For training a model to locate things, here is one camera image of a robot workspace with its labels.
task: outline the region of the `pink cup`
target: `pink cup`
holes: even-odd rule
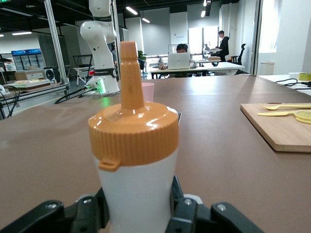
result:
[[[154,83],[141,83],[142,94],[144,96],[144,101],[153,102],[154,101]]]

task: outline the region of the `black chair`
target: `black chair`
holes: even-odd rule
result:
[[[242,48],[242,50],[241,50],[241,53],[240,53],[240,55],[239,56],[231,56],[231,58],[232,58],[232,62],[231,63],[234,63],[234,64],[237,64],[237,65],[242,65],[242,55],[243,55],[243,51],[244,51],[244,46],[245,46],[246,44],[242,44],[241,45],[241,48]]]

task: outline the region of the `lemon slice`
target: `lemon slice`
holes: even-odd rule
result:
[[[297,117],[295,119],[298,120],[299,122],[302,122],[302,123],[311,124],[311,120],[303,120],[303,119],[300,119]]]
[[[298,110],[294,112],[294,116],[302,120],[311,120],[311,111]]]

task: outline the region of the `white laptop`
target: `white laptop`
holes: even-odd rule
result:
[[[169,53],[168,69],[189,69],[189,52]]]

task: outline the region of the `white bottle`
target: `white bottle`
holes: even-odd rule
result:
[[[110,233],[162,233],[171,217],[177,112],[143,101],[135,42],[121,43],[121,61],[121,104],[88,122]]]

